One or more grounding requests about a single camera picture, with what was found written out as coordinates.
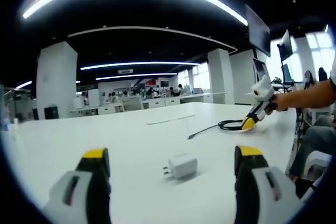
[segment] black ceiling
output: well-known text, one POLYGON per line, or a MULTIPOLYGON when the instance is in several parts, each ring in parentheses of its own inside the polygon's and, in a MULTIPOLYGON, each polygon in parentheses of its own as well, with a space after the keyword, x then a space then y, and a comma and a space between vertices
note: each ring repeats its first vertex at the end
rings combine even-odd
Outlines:
MULTIPOLYGON (((127 61, 186 61, 216 48, 215 42, 166 31, 119 29, 68 38, 79 31, 103 26, 168 27, 211 37, 236 47, 249 47, 247 27, 204 0, 55 0, 24 20, 16 10, 23 0, 10 0, 7 39, 0 80, 15 87, 34 79, 39 51, 66 40, 78 52, 77 78, 82 84, 114 75, 120 68, 80 71, 83 66, 127 61)), ((244 16, 249 5, 270 27, 272 38, 289 28, 295 36, 322 29, 326 23, 321 0, 220 0, 244 16)), ((136 73, 168 72, 173 66, 134 68, 136 73)))

